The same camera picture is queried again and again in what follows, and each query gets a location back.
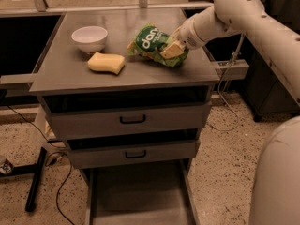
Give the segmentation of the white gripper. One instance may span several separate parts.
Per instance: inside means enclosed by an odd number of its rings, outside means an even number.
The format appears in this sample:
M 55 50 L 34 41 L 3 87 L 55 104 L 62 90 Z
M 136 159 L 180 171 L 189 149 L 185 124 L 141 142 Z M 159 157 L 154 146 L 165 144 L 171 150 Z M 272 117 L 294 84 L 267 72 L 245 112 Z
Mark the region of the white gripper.
M 171 37 L 179 40 L 173 41 L 160 53 L 164 59 L 171 59 L 183 54 L 185 48 L 196 50 L 205 45 L 196 33 L 193 18 L 187 19 L 181 26 L 177 27 L 171 33 Z

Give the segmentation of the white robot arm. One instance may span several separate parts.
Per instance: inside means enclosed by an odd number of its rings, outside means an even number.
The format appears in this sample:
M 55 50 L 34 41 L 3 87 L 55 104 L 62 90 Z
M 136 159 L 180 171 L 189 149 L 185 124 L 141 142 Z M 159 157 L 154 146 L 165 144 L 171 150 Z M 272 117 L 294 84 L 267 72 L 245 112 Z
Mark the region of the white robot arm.
M 300 99 L 300 40 L 270 17 L 260 0 L 209 0 L 212 5 L 187 19 L 161 55 L 173 58 L 215 38 L 245 35 L 263 60 Z M 252 187 L 249 225 L 300 225 L 300 117 L 277 127 L 259 155 Z

